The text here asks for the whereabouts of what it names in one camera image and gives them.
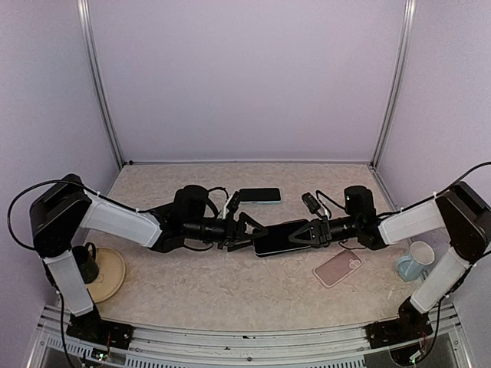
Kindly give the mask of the pink phone case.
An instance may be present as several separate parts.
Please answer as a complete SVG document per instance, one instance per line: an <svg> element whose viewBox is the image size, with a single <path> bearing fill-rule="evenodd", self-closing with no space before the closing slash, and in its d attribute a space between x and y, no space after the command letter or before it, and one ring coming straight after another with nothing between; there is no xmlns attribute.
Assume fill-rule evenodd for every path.
<svg viewBox="0 0 491 368"><path fill-rule="evenodd" d="M313 269L313 275L325 288L332 288L363 264L352 250L343 250Z"/></svg>

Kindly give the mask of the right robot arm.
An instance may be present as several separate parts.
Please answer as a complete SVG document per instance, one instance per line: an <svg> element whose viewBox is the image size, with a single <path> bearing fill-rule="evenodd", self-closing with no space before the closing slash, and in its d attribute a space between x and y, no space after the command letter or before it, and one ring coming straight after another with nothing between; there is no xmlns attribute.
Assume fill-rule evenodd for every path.
<svg viewBox="0 0 491 368"><path fill-rule="evenodd" d="M454 292L479 260L489 255L490 206L463 178L397 212L378 214L371 190L350 186L344 191L344 218L319 215L288 240L312 248L356 238L379 250L437 229L447 231L450 246L425 281L399 307L392 332L409 340L427 319L429 310Z"/></svg>

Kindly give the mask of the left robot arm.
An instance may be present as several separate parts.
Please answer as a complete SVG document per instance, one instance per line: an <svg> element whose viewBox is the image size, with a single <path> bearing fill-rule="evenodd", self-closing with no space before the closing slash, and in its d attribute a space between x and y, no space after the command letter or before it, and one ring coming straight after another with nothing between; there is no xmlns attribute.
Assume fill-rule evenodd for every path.
<svg viewBox="0 0 491 368"><path fill-rule="evenodd" d="M236 192L219 211L209 199L208 189L189 185L179 189L171 203L139 210L100 195L75 174L44 185L48 190L33 201L28 212L31 245L18 239L11 223L6 228L16 244L33 251L43 262L77 328L92 341L102 340L107 323L99 317L94 296L86 289L89 280L83 277L71 244L78 230L105 233L159 253L182 248L187 239L235 251L269 233L247 214L236 213L242 192Z"/></svg>

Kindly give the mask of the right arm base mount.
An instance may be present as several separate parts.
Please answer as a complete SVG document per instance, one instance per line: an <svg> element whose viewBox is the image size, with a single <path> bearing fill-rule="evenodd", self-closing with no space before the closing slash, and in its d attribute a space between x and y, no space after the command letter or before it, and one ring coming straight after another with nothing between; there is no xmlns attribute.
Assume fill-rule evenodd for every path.
<svg viewBox="0 0 491 368"><path fill-rule="evenodd" d="M364 327L371 349L389 347L430 336L433 328L429 322L417 326L404 326L399 319L373 322Z"/></svg>

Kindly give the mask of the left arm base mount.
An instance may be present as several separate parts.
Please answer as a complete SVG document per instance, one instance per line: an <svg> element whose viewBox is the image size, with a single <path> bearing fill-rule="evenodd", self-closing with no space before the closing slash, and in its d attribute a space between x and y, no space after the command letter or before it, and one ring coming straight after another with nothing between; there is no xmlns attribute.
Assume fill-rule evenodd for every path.
<svg viewBox="0 0 491 368"><path fill-rule="evenodd" d="M68 324L67 335L109 348L128 350L134 327L109 320L75 319Z"/></svg>

